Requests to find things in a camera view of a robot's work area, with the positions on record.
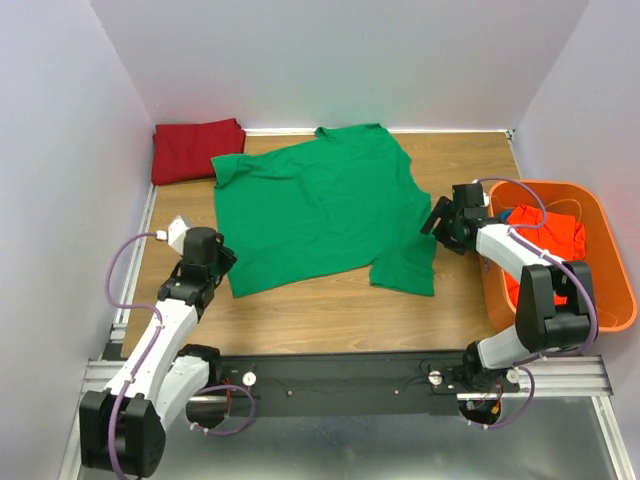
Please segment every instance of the green t-shirt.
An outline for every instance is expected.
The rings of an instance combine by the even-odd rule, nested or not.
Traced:
[[[433,295],[429,194],[380,125],[318,128],[264,155],[213,159],[218,230],[238,261],[234,296],[371,265],[371,285]]]

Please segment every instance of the gray wall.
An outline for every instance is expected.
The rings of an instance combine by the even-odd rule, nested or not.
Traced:
[[[0,477],[47,480],[106,339],[103,274],[140,219],[152,125],[84,0],[0,2],[0,72]]]
[[[520,123],[524,176],[581,183],[604,204],[640,299],[640,3],[594,0]],[[640,472],[640,324],[600,337],[613,405]]]
[[[515,127],[586,0],[91,0],[156,122]]]

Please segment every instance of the white bracket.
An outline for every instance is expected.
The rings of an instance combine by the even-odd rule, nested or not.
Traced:
[[[514,362],[530,357],[529,352],[518,338],[515,325],[485,338],[478,343],[478,355],[480,362],[489,370],[509,368]]]
[[[180,255],[182,255],[184,238],[187,236],[187,230],[191,227],[191,222],[180,215],[174,218],[169,224],[169,230],[167,231],[167,243]]]
[[[207,385],[209,364],[198,357],[178,357],[164,378],[156,413],[165,431],[184,410],[189,399]]]

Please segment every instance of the red garment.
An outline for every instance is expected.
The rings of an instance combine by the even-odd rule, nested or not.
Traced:
[[[520,205],[509,215],[511,225],[536,225],[542,221],[542,212],[528,205]],[[586,255],[586,232],[584,225],[573,215],[547,212],[547,221],[540,228],[518,228],[520,235],[542,249],[549,250],[565,260],[584,260]],[[507,291],[513,305],[518,305],[520,285],[506,274]],[[556,305],[564,305],[567,299],[556,295]]]
[[[156,125],[151,167],[154,185],[215,175],[211,159],[244,151],[245,131],[234,118],[219,122]]]

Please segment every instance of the wire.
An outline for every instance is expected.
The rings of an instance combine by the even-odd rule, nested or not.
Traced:
[[[477,426],[483,428],[484,430],[495,430],[495,429],[498,429],[498,428],[502,428],[502,427],[506,427],[508,425],[511,425],[513,422],[518,420],[522,415],[524,415],[524,412],[526,412],[529,409],[529,407],[531,406],[531,402],[533,401],[533,396],[536,393],[536,381],[533,378],[533,374],[531,373],[531,370],[529,370],[527,367],[520,366],[518,368],[520,370],[524,371],[529,376],[529,381],[531,382],[531,387],[530,387],[530,390],[529,390],[529,396],[525,400],[524,405],[522,405],[522,407],[520,407],[520,410],[518,410],[516,413],[514,413],[511,416],[509,416],[508,418],[504,419],[503,421],[498,421],[498,422],[494,423],[493,425],[488,425],[486,423],[473,422],[471,420],[465,419],[469,425],[477,425]],[[502,391],[500,393],[499,401],[501,399],[502,399]]]
[[[247,419],[245,420],[245,422],[237,428],[234,428],[232,430],[223,430],[223,431],[204,428],[194,422],[191,424],[192,430],[198,430],[200,432],[203,432],[205,435],[213,435],[217,437],[228,437],[230,435],[235,435],[236,433],[240,433],[241,431],[243,431],[253,423],[253,421],[256,418],[256,399],[253,397],[253,395],[251,395],[251,392],[249,390],[247,390],[244,387],[241,387],[240,385],[222,384],[222,385],[216,385],[213,387],[207,387],[200,390],[196,395],[204,395],[205,393],[219,392],[223,390],[226,390],[228,392],[233,390],[238,390],[244,393],[245,396],[249,399],[249,403],[251,404],[251,406],[249,407],[249,416],[247,416]]]
[[[229,378],[225,378],[224,383],[227,385],[231,385],[231,380],[229,380]],[[227,390],[227,415],[229,415],[229,412],[231,411],[231,390]]]
[[[422,360],[420,360],[420,363],[418,364],[418,370],[420,370],[420,373],[422,373],[424,376],[428,377],[429,374],[427,372],[425,372],[424,370],[422,370],[422,364],[426,361],[426,358],[423,358]]]
[[[502,408],[502,395],[504,395],[504,390],[502,389],[502,384],[498,382],[498,390],[500,390],[500,395],[498,395],[498,407]]]
[[[514,185],[518,185],[519,187],[524,188],[534,198],[534,200],[538,204],[538,207],[540,207],[540,211],[542,212],[542,220],[540,220],[540,223],[538,223],[536,225],[519,224],[519,225],[513,225],[513,227],[515,227],[515,228],[533,228],[533,229],[536,229],[536,228],[541,228],[542,226],[544,226],[545,223],[547,223],[547,209],[544,206],[544,203],[542,202],[542,199],[538,196],[538,194],[536,192],[533,191],[533,189],[529,185],[527,185],[526,183],[523,183],[523,182],[519,182],[518,180],[514,180],[513,178],[508,178],[508,177],[483,177],[483,178],[477,178],[477,179],[475,179],[473,181],[473,183],[482,183],[482,182],[490,182],[490,181],[509,182],[509,183],[513,183]]]
[[[498,390],[500,392],[500,396],[502,396],[502,385],[500,385],[500,382],[496,380],[496,386],[498,387]],[[487,400],[487,398],[489,398],[489,395],[491,395],[493,392],[489,391],[487,392],[484,397],[482,397],[480,400],[475,400],[474,406],[475,407],[480,407],[482,405],[484,405],[485,401]]]
[[[111,295],[111,277],[113,276],[113,270],[116,266],[118,259],[120,258],[120,255],[122,255],[122,252],[133,242],[145,237],[157,238],[157,234],[152,232],[139,233],[138,235],[134,235],[129,240],[124,242],[122,246],[118,249],[116,254],[113,256],[113,259],[109,264],[109,269],[107,270],[107,277],[104,282],[104,294],[107,297],[107,301],[109,302],[110,305],[116,308],[122,308],[127,310],[141,309],[141,308],[148,309],[148,310],[151,310],[155,314],[156,318],[158,319],[158,325],[156,326],[156,329],[153,332],[151,341],[149,342],[147,347],[142,352],[142,355],[140,355],[140,358],[131,369],[131,379],[135,379],[135,376],[138,373],[138,370],[140,370],[140,367],[142,367],[142,364],[144,363],[146,358],[149,356],[151,349],[153,348],[156,341],[158,340],[158,337],[160,336],[160,332],[162,331],[162,313],[160,313],[160,310],[158,310],[155,307],[155,305],[144,304],[144,303],[126,304],[126,303],[119,303],[115,301]],[[124,400],[124,396],[127,393],[129,385],[131,385],[131,381],[125,381],[124,384],[122,385],[122,389],[120,390],[120,392],[118,393],[118,396],[113,402],[113,408],[111,409],[111,414],[109,415],[109,424],[107,426],[107,448],[109,450],[109,460],[111,461],[111,467],[113,468],[113,471],[119,480],[127,480],[127,476],[122,470],[122,466],[120,465],[120,461],[118,460],[118,454],[116,451],[116,424],[118,423],[118,414],[120,413],[120,407],[122,406],[122,401]]]

